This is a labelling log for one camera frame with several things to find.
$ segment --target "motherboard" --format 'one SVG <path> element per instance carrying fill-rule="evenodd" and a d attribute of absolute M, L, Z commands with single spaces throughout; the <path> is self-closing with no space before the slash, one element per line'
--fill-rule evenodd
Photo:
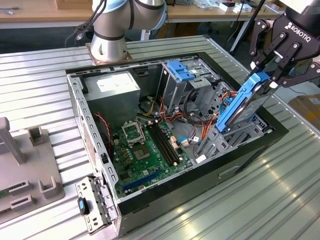
<path fill-rule="evenodd" d="M 118 198 L 142 190 L 193 165 L 184 148 L 177 145 L 176 137 L 166 122 L 140 124 L 138 128 L 133 123 L 129 124 L 127 130 L 122 128 L 112 134 L 113 165 L 119 176 L 115 185 Z"/>

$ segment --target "floor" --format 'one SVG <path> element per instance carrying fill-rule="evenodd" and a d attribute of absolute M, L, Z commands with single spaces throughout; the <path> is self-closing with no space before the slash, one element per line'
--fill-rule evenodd
<path fill-rule="evenodd" d="M 230 28 L 230 22 L 215 22 L 211 25 L 213 32 L 209 34 L 210 37 L 219 45 L 224 46 L 226 40 L 234 31 Z M 209 28 L 210 26 L 208 24 L 201 23 L 196 34 L 208 35 Z M 73 27 L 0 29 L 0 54 L 64 48 L 65 40 L 72 34 L 73 30 Z M 139 41 L 140 34 L 140 30 L 128 30 L 125 34 L 126 40 Z M 235 39 L 232 38 L 227 43 L 227 50 L 231 48 L 234 40 Z M 83 46 L 86 42 L 90 41 L 91 40 L 88 38 L 83 38 L 76 44 L 78 46 Z M 74 46 L 73 39 L 69 39 L 67 46 Z M 243 42 L 235 55 L 235 58 L 247 68 L 252 61 L 248 51 L 249 43 Z"/>

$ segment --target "expansion slot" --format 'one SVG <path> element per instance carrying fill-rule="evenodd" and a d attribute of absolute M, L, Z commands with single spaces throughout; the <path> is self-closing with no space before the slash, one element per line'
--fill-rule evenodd
<path fill-rule="evenodd" d="M 150 175 L 148 175 L 148 176 L 145 176 L 145 177 L 143 177 L 143 178 L 141 178 L 141 179 L 139 179 L 139 180 L 137 180 L 137 181 L 134 181 L 134 182 L 132 182 L 132 183 L 129 183 L 129 184 L 125 185 L 125 186 L 122 188 L 122 190 L 125 191 L 125 190 L 128 190 L 128 189 L 132 189 L 132 188 L 134 188 L 134 187 L 136 187 L 136 186 L 139 186 L 139 185 L 141 185 L 141 184 L 143 184 L 143 183 L 145 183 L 145 182 L 147 182 L 147 181 L 150 181 L 150 180 L 152 180 L 152 179 L 155 179 L 155 178 L 158 176 L 158 174 L 161 173 L 162 171 L 163 171 L 163 170 L 160 169 L 160 170 L 158 170 L 158 171 L 156 171 L 156 172 L 154 172 L 154 173 L 152 173 L 152 174 L 150 174 Z"/>
<path fill-rule="evenodd" d="M 161 129 L 156 126 L 148 126 L 147 130 L 152 137 L 155 145 L 158 147 L 160 153 L 163 155 L 166 163 L 172 166 L 174 163 L 179 163 L 179 158 L 169 142 L 167 141 L 166 137 L 162 133 Z"/>

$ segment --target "blue drive bracket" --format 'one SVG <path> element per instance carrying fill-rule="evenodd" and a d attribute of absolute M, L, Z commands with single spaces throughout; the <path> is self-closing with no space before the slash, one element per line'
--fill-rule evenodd
<path fill-rule="evenodd" d="M 228 128 L 228 121 L 231 119 L 231 117 L 242 107 L 242 104 L 245 102 L 245 100 L 250 99 L 253 96 L 253 91 L 256 88 L 257 85 L 263 84 L 265 81 L 267 81 L 270 77 L 265 72 L 258 72 L 253 74 L 239 89 L 237 95 L 233 99 L 233 101 L 229 104 L 229 106 L 224 110 L 222 115 L 219 117 L 216 127 L 220 132 L 223 132 L 227 130 Z"/>
<path fill-rule="evenodd" d="M 180 61 L 169 61 L 168 67 L 177 76 L 180 82 L 189 81 L 195 78 Z"/>

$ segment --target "yellow wire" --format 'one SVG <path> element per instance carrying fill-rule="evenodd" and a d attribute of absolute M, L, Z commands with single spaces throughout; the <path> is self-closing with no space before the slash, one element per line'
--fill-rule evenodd
<path fill-rule="evenodd" d="M 143 114 L 143 116 L 149 116 L 150 114 L 152 114 L 152 111 L 154 110 L 154 104 L 155 104 L 155 101 L 152 101 L 152 105 L 150 107 L 150 110 L 146 113 L 146 114 Z"/>

